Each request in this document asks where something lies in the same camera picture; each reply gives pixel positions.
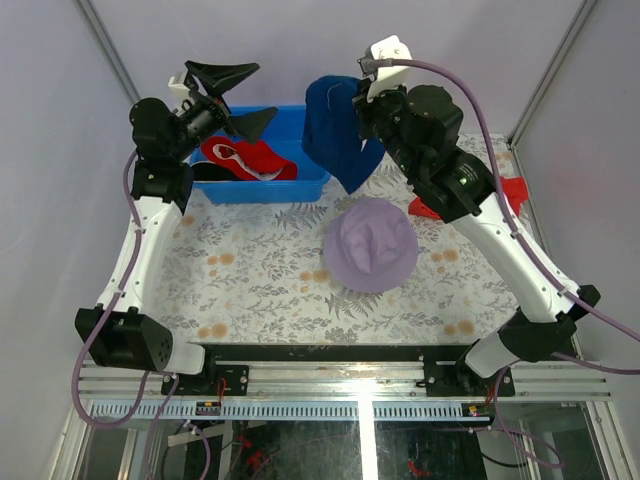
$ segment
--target blue bin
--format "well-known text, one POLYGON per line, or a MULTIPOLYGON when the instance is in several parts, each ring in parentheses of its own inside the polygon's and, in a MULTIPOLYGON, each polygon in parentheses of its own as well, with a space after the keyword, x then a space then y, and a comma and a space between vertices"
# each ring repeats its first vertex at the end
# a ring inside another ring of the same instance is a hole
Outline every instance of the blue bin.
MULTIPOLYGON (((232 108, 234 115, 243 115, 263 107, 232 108)), ((298 165, 296 180, 266 182, 194 182, 212 203, 291 203, 315 202, 330 174, 313 163, 302 150, 304 105, 278 107, 278 114, 262 135, 278 155, 298 165)), ((207 161, 200 149, 191 155, 191 163, 207 161)))

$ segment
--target leaf pattern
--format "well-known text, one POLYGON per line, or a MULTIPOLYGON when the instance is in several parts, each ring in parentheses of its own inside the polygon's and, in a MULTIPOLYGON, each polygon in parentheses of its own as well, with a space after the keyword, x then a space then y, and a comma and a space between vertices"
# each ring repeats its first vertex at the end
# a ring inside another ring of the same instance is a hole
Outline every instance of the leaf pattern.
MULTIPOLYGON (((502 137, 492 139, 501 174, 513 176, 502 137)), ((459 145, 487 162, 481 136, 459 145)), ((167 245, 154 318, 199 343, 431 344, 471 343, 511 317, 517 302, 478 249, 429 218, 410 217, 420 256, 404 285, 376 295, 341 286, 324 239, 364 196, 404 211, 415 198, 389 157, 353 195, 332 178, 314 204, 212 205, 194 190, 167 245)))

